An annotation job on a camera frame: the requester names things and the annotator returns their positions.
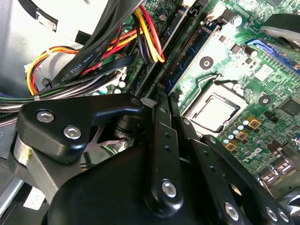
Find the wire bundle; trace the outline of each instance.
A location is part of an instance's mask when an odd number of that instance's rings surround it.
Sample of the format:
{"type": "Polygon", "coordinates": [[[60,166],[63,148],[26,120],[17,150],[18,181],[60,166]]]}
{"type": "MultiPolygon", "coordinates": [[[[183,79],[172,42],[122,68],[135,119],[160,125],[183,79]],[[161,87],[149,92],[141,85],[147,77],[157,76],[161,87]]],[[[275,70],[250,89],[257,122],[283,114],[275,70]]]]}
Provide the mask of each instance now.
{"type": "Polygon", "coordinates": [[[118,67],[115,66],[115,69],[110,69],[109,73],[107,71],[106,73],[102,72],[102,70],[98,68],[100,66],[104,68],[106,66],[106,64],[104,64],[105,59],[126,47],[131,41],[133,41],[136,38],[138,39],[141,57],[143,58],[143,61],[145,63],[148,63],[149,61],[164,62],[165,59],[162,54],[162,48],[156,29],[146,9],[143,6],[140,6],[140,10],[135,10],[135,13],[133,14],[133,19],[135,21],[135,24],[124,24],[120,26],[117,32],[117,37],[111,41],[110,46],[106,50],[106,53],[104,53],[102,56],[100,55],[98,57],[95,57],[93,61],[90,62],[90,65],[84,71],[82,71],[80,73],[80,76],[77,77],[76,80],[73,82],[68,82],[63,85],[60,84],[55,88],[45,90],[42,92],[38,91],[35,84],[37,70],[45,59],[47,59],[53,53],[66,53],[74,54],[75,57],[73,60],[75,60],[77,57],[79,57],[79,55],[84,49],[87,49],[89,48],[89,45],[92,45],[92,40],[96,39],[94,34],[91,36],[87,44],[83,46],[82,49],[74,49],[67,46],[55,46],[38,56],[28,67],[26,75],[27,86],[32,95],[31,97],[19,98],[0,93],[0,113],[4,113],[4,115],[2,114],[2,117],[0,118],[0,127],[15,123],[17,112],[25,103],[35,100],[49,100],[84,96],[96,91],[101,86],[110,82],[116,77],[116,73],[111,72],[116,70],[118,67]],[[148,27],[141,12],[147,20],[147,23],[150,27],[150,31],[148,30],[148,27]],[[133,27],[134,25],[135,29],[132,29],[131,31],[125,34],[122,34],[123,28],[133,27]]]}

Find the white connector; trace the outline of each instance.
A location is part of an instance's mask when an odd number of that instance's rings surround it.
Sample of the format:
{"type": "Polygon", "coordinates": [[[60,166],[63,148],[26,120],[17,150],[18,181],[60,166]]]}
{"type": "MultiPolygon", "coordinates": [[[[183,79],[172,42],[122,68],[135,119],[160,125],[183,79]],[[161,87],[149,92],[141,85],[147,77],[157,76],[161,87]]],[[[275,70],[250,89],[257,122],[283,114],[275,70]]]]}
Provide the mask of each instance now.
{"type": "Polygon", "coordinates": [[[196,0],[183,0],[182,6],[183,7],[192,7],[196,0]]]}
{"type": "Polygon", "coordinates": [[[225,11],[226,6],[223,5],[221,2],[218,2],[215,7],[208,12],[207,14],[207,21],[213,21],[218,19],[225,11]]]}

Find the green circuit board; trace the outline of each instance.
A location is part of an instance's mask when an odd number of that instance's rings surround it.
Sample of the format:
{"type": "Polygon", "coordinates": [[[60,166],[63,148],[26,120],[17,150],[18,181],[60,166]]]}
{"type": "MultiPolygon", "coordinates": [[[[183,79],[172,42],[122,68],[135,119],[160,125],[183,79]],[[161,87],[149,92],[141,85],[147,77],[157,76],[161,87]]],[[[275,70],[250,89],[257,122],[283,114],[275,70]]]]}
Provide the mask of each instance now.
{"type": "MultiPolygon", "coordinates": [[[[272,140],[277,140],[281,144],[291,142],[298,148],[293,139],[300,131],[295,128],[292,129],[292,127],[300,123],[300,116],[298,114],[295,116],[286,115],[279,110],[279,107],[290,97],[300,99],[300,77],[260,49],[256,49],[258,56],[252,58],[251,63],[246,63],[249,57],[242,51],[242,48],[245,47],[244,43],[252,38],[272,41],[260,29],[263,22],[274,13],[297,13],[300,2],[283,0],[278,7],[271,6],[265,0],[223,0],[221,2],[242,17],[242,25],[237,28],[224,26],[220,32],[217,32],[180,81],[176,91],[183,93],[179,105],[180,110],[184,112],[199,94],[199,80],[217,73],[223,75],[220,80],[238,81],[244,90],[244,97],[249,105],[236,121],[239,121],[241,117],[247,118],[249,115],[253,115],[261,125],[256,131],[245,131],[248,135],[246,142],[233,140],[236,149],[232,153],[252,174],[257,175],[276,159],[266,148],[266,145],[272,140]],[[222,36],[226,37],[223,42],[220,41],[222,36]],[[238,44],[241,51],[233,53],[231,48],[234,44],[238,44]],[[203,70],[200,68],[199,62],[206,56],[211,57],[214,62],[210,69],[203,70]],[[259,104],[258,100],[262,95],[271,96],[271,101],[267,105],[259,104]],[[278,122],[270,122],[264,115],[266,111],[275,113],[278,122]],[[254,138],[258,136],[264,141],[262,146],[257,146],[254,141],[254,138]],[[248,147],[252,152],[259,147],[262,151],[251,160],[245,160],[246,156],[242,152],[244,147],[248,147]]],[[[217,3],[217,0],[211,0],[205,11],[209,12],[217,3]]],[[[203,82],[200,86],[205,89],[206,84],[203,82]]],[[[227,130],[219,136],[220,141],[227,138],[226,132],[227,130]]]]}
{"type": "MultiPolygon", "coordinates": [[[[173,19],[172,14],[175,12],[175,9],[178,5],[180,5],[181,0],[146,0],[143,5],[147,9],[149,15],[151,16],[155,27],[158,33],[161,33],[164,27],[170,23],[173,19]]],[[[133,23],[133,19],[129,18],[127,23],[133,23]]],[[[128,78],[128,85],[123,90],[123,92],[127,92],[131,84],[134,82],[136,77],[138,76],[141,68],[143,67],[144,62],[141,57],[139,57],[136,62],[128,67],[128,74],[130,77],[128,78]]]]}

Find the black chip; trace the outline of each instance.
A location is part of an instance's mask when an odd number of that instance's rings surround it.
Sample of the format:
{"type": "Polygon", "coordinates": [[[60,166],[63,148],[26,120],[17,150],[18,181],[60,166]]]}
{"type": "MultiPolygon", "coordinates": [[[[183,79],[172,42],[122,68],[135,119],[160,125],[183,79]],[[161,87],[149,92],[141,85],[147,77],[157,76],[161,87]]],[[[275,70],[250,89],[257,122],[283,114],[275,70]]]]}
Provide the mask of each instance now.
{"type": "Polygon", "coordinates": [[[300,104],[294,99],[290,98],[280,107],[280,110],[290,116],[295,116],[300,112],[300,104]]]}
{"type": "Polygon", "coordinates": [[[272,5],[273,7],[277,7],[280,5],[282,0],[266,0],[266,2],[272,5]]]}
{"type": "Polygon", "coordinates": [[[225,37],[225,36],[221,36],[219,40],[220,40],[220,42],[222,42],[222,43],[223,43],[223,42],[225,42],[225,40],[226,40],[226,37],[225,37]]]}
{"type": "Polygon", "coordinates": [[[248,130],[248,131],[254,131],[254,129],[252,128],[252,127],[249,127],[248,125],[247,126],[245,126],[245,128],[248,130]]]}
{"type": "Polygon", "coordinates": [[[252,59],[250,59],[250,58],[248,58],[247,60],[246,60],[246,63],[249,65],[251,62],[253,62],[253,60],[252,59]]]}
{"type": "Polygon", "coordinates": [[[279,121],[279,119],[276,116],[274,116],[274,117],[272,117],[272,119],[270,119],[270,121],[273,123],[277,123],[279,121]]]}
{"type": "Polygon", "coordinates": [[[238,46],[237,44],[234,44],[234,46],[232,47],[232,49],[230,51],[232,51],[234,54],[238,53],[240,51],[241,47],[238,46]]]}
{"type": "Polygon", "coordinates": [[[298,129],[299,129],[299,127],[297,125],[293,125],[291,127],[291,131],[293,131],[293,132],[297,131],[298,129]]]}
{"type": "Polygon", "coordinates": [[[265,117],[267,117],[268,120],[272,119],[272,117],[275,116],[275,113],[270,112],[270,111],[265,111],[264,112],[265,117]]]}

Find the chip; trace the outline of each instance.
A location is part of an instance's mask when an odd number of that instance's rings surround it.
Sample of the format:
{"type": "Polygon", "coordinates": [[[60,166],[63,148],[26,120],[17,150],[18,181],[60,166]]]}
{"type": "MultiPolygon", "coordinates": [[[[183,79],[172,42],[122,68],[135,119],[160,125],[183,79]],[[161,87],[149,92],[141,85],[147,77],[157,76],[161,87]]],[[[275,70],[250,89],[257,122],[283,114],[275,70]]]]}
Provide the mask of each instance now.
{"type": "Polygon", "coordinates": [[[252,59],[250,59],[250,58],[248,58],[247,60],[246,60],[246,63],[249,65],[251,62],[253,62],[253,60],[252,59]]]}
{"type": "Polygon", "coordinates": [[[247,120],[249,121],[248,126],[257,129],[262,123],[254,116],[250,115],[247,120]]]}
{"type": "Polygon", "coordinates": [[[280,5],[282,0],[266,0],[266,2],[272,5],[273,7],[277,7],[280,5]]]}
{"type": "Polygon", "coordinates": [[[240,131],[236,136],[235,136],[237,139],[243,141],[245,140],[247,137],[248,137],[248,134],[240,131]]]}
{"type": "Polygon", "coordinates": [[[225,148],[226,148],[228,151],[233,151],[233,150],[236,149],[236,145],[230,142],[230,143],[228,143],[228,144],[225,146],[225,148]]]}
{"type": "Polygon", "coordinates": [[[281,104],[279,109],[293,117],[300,112],[300,103],[294,98],[289,98],[281,104]]]}
{"type": "Polygon", "coordinates": [[[223,43],[226,40],[226,37],[225,36],[221,36],[219,40],[220,40],[220,42],[223,43]]]}
{"type": "Polygon", "coordinates": [[[232,47],[231,51],[236,54],[240,51],[241,47],[237,44],[234,44],[234,46],[232,47]]]}
{"type": "Polygon", "coordinates": [[[299,129],[299,127],[297,125],[293,125],[291,127],[291,131],[293,131],[293,132],[297,131],[298,129],[299,129]]]}

